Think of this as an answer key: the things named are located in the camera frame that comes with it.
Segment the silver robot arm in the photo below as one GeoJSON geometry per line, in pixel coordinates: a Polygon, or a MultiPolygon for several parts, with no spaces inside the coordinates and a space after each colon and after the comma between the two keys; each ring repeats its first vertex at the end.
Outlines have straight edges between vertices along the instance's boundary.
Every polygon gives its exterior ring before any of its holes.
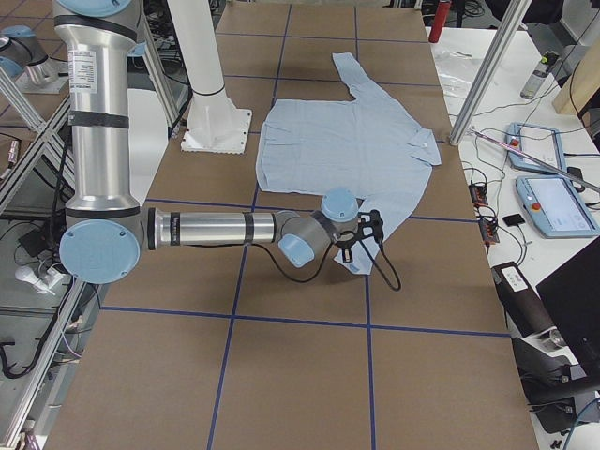
{"type": "Polygon", "coordinates": [[[362,212],[345,188],[306,217],[275,213],[166,213],[142,208],[130,189],[128,55],[143,25],[138,1],[57,1],[56,33],[67,44],[75,188],[59,253],[74,277],[107,284],[129,274],[144,249],[275,243],[297,267],[331,247],[383,241],[377,211],[362,212]]]}

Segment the idle robot arm base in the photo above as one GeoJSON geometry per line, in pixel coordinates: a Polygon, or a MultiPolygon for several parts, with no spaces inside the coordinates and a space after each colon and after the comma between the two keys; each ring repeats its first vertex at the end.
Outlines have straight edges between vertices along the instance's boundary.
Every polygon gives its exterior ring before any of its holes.
{"type": "Polygon", "coordinates": [[[1,30],[1,68],[26,94],[59,94],[68,82],[68,63],[52,59],[25,25],[1,30]]]}

